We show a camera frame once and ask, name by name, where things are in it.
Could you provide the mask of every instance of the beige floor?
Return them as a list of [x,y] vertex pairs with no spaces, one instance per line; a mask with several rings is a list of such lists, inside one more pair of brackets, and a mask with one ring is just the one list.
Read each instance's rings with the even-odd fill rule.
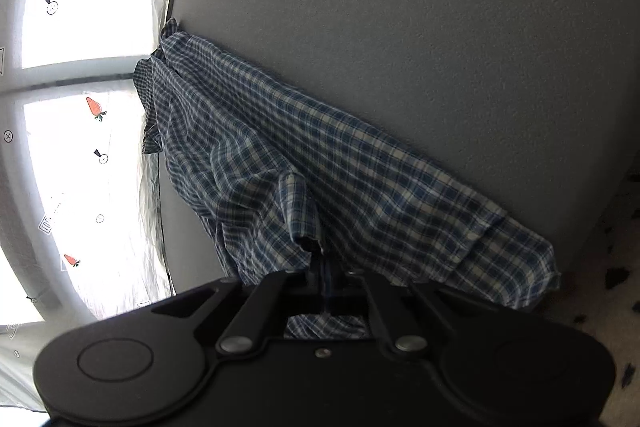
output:
[[[549,296],[536,310],[553,321],[594,336],[612,353],[616,361],[616,384],[601,416],[608,427],[640,426],[638,174],[640,158],[591,233],[582,255],[574,267],[564,273],[562,289]],[[624,276],[625,270],[629,274],[624,282],[607,290],[605,278],[609,269],[619,269],[618,275]],[[623,374],[628,364],[637,369],[630,383],[623,388]]]

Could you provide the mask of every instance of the screw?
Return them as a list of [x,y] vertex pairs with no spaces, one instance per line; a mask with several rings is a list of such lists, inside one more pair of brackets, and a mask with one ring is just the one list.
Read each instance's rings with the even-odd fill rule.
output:
[[331,356],[331,349],[326,347],[319,347],[315,350],[316,357],[319,359],[328,359]]
[[227,337],[220,342],[220,349],[235,355],[238,353],[246,353],[253,346],[254,343],[248,337]]
[[418,335],[405,335],[396,340],[396,347],[400,351],[412,353],[414,351],[421,351],[427,347],[427,341]]

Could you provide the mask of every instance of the white curtain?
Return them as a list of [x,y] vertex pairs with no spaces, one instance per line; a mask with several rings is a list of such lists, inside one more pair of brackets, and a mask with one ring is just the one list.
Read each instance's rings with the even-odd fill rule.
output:
[[172,294],[130,81],[167,2],[0,0],[0,425],[51,339]]

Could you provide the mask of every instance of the blue checkered shirt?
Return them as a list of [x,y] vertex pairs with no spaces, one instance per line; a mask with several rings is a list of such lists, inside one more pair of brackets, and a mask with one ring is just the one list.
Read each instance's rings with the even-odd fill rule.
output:
[[[493,201],[174,19],[134,83],[143,152],[164,151],[223,269],[245,284],[306,267],[300,242],[310,238],[395,285],[434,279],[514,308],[558,286],[551,244]],[[300,315],[288,332],[357,338],[364,329],[356,317]]]

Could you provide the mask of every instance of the gray surface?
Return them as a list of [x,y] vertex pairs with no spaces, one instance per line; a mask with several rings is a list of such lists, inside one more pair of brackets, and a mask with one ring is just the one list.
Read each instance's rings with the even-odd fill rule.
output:
[[160,155],[160,204],[164,249],[177,293],[223,277],[222,267],[209,235],[198,216],[171,186]]
[[638,146],[639,6],[175,0],[172,15],[436,159],[563,268]]

